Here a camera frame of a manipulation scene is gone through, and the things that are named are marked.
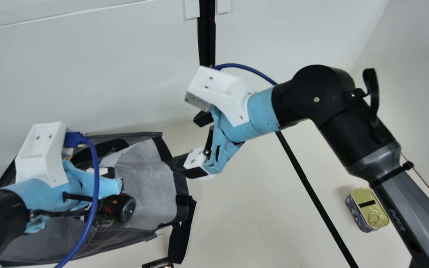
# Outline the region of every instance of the black strap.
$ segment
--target black strap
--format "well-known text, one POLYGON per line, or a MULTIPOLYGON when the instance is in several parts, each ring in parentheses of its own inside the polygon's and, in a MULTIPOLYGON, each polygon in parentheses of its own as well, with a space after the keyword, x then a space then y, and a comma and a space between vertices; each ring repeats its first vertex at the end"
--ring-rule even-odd
MULTIPOLYGON (((105 156, 110 151, 120 151, 122 149, 127 148, 129 145, 128 143, 121 138, 113 139, 111 141, 102 142, 100 144, 97 144, 95 146, 95 149, 97 149, 97 155, 99 157, 105 156)), ((82 151, 79 151, 77 154, 74 154, 74 156, 70 159, 70 161, 76 166, 79 163, 82 163, 83 161, 91 160, 92 154, 90 153, 90 148, 83 149, 82 151)))
POLYGON ((216 1, 200 0, 198 22, 198 55, 201 66, 214 66, 216 56, 216 1))
POLYGON ((172 263, 181 264, 186 254, 188 241, 190 239, 191 224, 193 222, 194 209, 196 208, 196 201, 193 200, 191 195, 178 195, 177 202, 180 205, 186 204, 190 210, 186 220, 180 223, 173 224, 172 234, 170 235, 170 242, 168 245, 168 261, 172 263))
POLYGON ((289 147, 289 144, 287 144, 286 138, 280 131, 277 131, 276 135, 277 135, 277 138, 279 139, 279 142, 281 142, 281 145, 284 148, 284 151, 286 151, 286 154, 289 157, 289 160, 291 160, 291 164, 296 170, 299 176, 299 179, 301 180, 302 184, 305 187, 305 190, 309 194, 309 197, 312 200, 313 204, 315 205, 315 208, 317 208, 317 211, 319 212, 320 217, 322 217, 322 219, 324 220, 324 223, 327 226, 327 229, 329 229, 330 234, 332 235, 335 242, 337 243, 337 246, 339 247, 340 251, 344 255, 345 260, 347 261, 347 263, 349 263, 349 266, 351 268, 359 268, 359 266, 354 260, 354 257, 352 256, 352 254, 350 254, 349 249, 347 248, 339 232, 335 228, 334 223, 332 222, 329 215, 325 211, 324 206, 322 205, 319 198, 315 194, 314 189, 312 188, 309 181, 307 180, 307 176, 305 176, 305 173, 302 170, 302 167, 299 164, 298 160, 296 159, 296 156, 292 152, 291 147, 289 147))
POLYGON ((383 177, 381 177, 381 178, 378 178, 378 179, 376 179, 376 180, 372 181, 372 182, 370 183, 370 188, 375 189, 375 188, 377 188, 378 186, 380 186, 382 183, 386 182, 387 180, 389 180, 389 179, 391 179, 391 178, 395 177, 396 175, 398 175, 398 174, 402 173, 403 171, 407 171, 407 170, 412 169, 414 166, 415 166, 415 165, 414 165, 412 162, 407 161, 406 163, 404 163, 404 164, 403 164, 403 166, 401 166, 401 167, 399 167, 399 168, 396 168, 396 169, 394 169, 394 170, 390 171, 390 172, 389 172, 388 174, 386 174, 385 176, 383 176, 383 177))

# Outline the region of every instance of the white wall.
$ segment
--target white wall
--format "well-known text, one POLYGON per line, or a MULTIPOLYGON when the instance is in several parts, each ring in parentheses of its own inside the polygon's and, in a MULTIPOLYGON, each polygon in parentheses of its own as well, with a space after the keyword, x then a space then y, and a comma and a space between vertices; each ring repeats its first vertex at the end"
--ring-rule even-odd
POLYGON ((354 68, 376 68, 379 116, 429 185, 429 1, 391 0, 354 68))
MULTIPOLYGON (((387 2, 233 0, 216 17, 217 61, 280 82, 309 64, 349 70, 387 2)), ((197 65, 196 20, 184 19, 182 0, 0 27, 0 175, 34 123, 116 133, 190 120, 197 110, 183 96, 197 65)))

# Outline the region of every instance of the blue connector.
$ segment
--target blue connector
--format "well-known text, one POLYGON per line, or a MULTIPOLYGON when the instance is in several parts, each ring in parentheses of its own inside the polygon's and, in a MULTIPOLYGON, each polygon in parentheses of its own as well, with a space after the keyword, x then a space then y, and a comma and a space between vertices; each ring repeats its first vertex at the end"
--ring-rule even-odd
POLYGON ((64 139, 65 148, 75 148, 79 144, 85 144, 87 138, 82 135, 80 132, 67 132, 64 139))

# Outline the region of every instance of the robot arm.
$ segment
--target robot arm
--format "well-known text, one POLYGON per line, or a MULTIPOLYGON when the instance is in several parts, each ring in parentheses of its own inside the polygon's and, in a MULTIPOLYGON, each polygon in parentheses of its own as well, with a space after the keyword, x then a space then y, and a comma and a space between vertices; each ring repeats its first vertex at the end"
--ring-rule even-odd
POLYGON ((196 122, 214 122, 207 145, 181 156, 189 178, 210 178, 252 138, 310 119, 351 175, 368 181, 383 202, 412 255, 411 267, 429 267, 429 198, 400 166, 401 147, 376 116, 378 84, 364 72, 371 105, 348 73, 307 66, 292 80, 253 93, 232 75, 200 67, 185 100, 209 113, 196 122))

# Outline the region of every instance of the black cable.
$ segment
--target black cable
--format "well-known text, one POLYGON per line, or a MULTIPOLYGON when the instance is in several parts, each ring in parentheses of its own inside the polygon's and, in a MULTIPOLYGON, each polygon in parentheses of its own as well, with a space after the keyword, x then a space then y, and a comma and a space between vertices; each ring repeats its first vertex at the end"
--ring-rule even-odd
POLYGON ((52 212, 46 210, 34 210, 34 216, 46 215, 49 217, 82 217, 87 216, 90 213, 90 210, 83 211, 62 211, 62 212, 52 212))
POLYGON ((349 249, 347 248, 347 246, 345 245, 344 241, 342 240, 339 232, 335 228, 334 223, 330 219, 329 215, 327 214, 327 212, 324 209, 324 206, 322 205, 319 198, 315 194, 314 189, 312 188, 309 181, 307 180, 307 176, 305 176, 305 173, 302 170, 302 167, 299 164, 299 161, 296 159, 296 156, 292 152, 291 147, 289 147, 289 144, 287 143, 286 138, 284 137, 284 135, 280 131, 276 131, 276 136, 279 139, 279 142, 281 143, 282 147, 284 148, 284 151, 286 151, 286 154, 289 157, 289 160, 291 160, 292 166, 296 170, 296 172, 299 176, 299 179, 301 180, 302 184, 304 185, 305 190, 307 191, 310 199, 314 203, 315 208, 317 208, 317 211, 319 212, 320 217, 322 217, 322 219, 324 220, 324 223, 327 226, 327 229, 329 229, 330 234, 332 235, 335 242, 337 243, 337 246, 339 247, 340 251, 344 255, 345 260, 347 261, 347 263, 349 263, 350 267, 358 268, 359 266, 355 262, 354 257, 352 256, 352 254, 350 254, 349 249))

